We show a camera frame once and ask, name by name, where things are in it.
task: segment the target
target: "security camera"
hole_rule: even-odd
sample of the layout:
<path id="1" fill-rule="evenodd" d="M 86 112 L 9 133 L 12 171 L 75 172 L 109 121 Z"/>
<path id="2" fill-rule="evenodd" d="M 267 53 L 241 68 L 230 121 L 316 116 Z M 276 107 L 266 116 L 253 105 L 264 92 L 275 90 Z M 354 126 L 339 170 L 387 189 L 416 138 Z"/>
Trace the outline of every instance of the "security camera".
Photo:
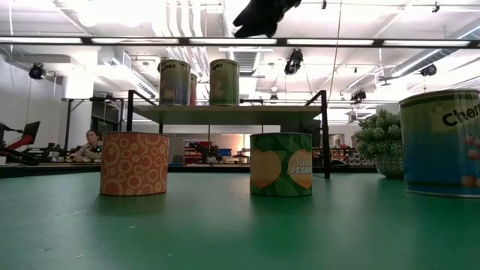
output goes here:
<path id="1" fill-rule="evenodd" d="M 435 66 L 435 64 L 431 64 L 428 67 L 420 70 L 420 74 L 423 77 L 433 76 L 433 75 L 437 74 L 437 67 Z"/>
<path id="2" fill-rule="evenodd" d="M 301 49 L 293 49 L 292 54 L 286 61 L 285 74 L 293 75 L 299 71 L 301 63 L 303 62 L 303 53 Z"/>
<path id="3" fill-rule="evenodd" d="M 358 90 L 352 93 L 352 97 L 350 98 L 350 100 L 354 101 L 354 104 L 359 104 L 366 98 L 367 98 L 367 93 L 365 93 L 364 90 Z"/>
<path id="4" fill-rule="evenodd" d="M 33 80 L 43 80 L 47 75 L 47 71 L 44 69 L 44 64 L 34 63 L 33 67 L 30 69 L 30 72 L 28 72 L 28 75 Z"/>

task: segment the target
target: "green table surface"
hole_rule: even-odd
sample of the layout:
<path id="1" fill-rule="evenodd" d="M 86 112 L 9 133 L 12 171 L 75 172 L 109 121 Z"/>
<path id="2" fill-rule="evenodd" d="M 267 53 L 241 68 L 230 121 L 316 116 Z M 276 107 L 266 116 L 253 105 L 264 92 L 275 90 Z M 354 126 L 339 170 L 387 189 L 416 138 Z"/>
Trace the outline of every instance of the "green table surface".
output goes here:
<path id="1" fill-rule="evenodd" d="M 165 194 L 98 194 L 98 173 L 0 180 L 0 269 L 480 269 L 480 200 L 378 174 L 251 196 L 248 174 L 170 173 Z"/>

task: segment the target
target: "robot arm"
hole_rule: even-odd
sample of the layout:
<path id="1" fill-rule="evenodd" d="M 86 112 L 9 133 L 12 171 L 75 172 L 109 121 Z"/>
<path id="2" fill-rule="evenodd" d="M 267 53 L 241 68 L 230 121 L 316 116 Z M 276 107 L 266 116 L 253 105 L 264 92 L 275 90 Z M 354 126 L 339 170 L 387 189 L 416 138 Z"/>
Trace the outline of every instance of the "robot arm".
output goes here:
<path id="1" fill-rule="evenodd" d="M 233 21 L 241 28 L 235 33 L 236 38 L 248 38 L 266 35 L 271 38 L 277 31 L 277 23 L 285 13 L 298 7 L 302 0 L 250 0 L 247 7 Z"/>

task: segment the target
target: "green label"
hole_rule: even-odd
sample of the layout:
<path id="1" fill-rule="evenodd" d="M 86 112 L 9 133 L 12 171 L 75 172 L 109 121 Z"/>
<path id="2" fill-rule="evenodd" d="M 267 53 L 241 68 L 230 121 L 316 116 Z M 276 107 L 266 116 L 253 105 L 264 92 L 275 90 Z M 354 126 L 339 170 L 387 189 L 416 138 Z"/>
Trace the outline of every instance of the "green label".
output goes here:
<path id="1" fill-rule="evenodd" d="M 310 195 L 311 135 L 257 134 L 250 137 L 250 192 L 280 197 Z"/>

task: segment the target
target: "fruit illustration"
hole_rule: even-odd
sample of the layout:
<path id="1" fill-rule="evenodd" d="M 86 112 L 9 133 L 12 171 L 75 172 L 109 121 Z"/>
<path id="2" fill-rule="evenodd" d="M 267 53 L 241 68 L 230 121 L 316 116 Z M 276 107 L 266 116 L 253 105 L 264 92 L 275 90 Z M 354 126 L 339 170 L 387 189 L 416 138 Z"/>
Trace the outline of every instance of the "fruit illustration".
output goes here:
<path id="1" fill-rule="evenodd" d="M 282 165 L 275 152 L 255 149 L 250 156 L 250 180 L 255 186 L 264 188 L 278 178 Z"/>
<path id="2" fill-rule="evenodd" d="M 301 187 L 310 188 L 312 185 L 312 154 L 304 149 L 296 151 L 288 161 L 288 174 Z"/>

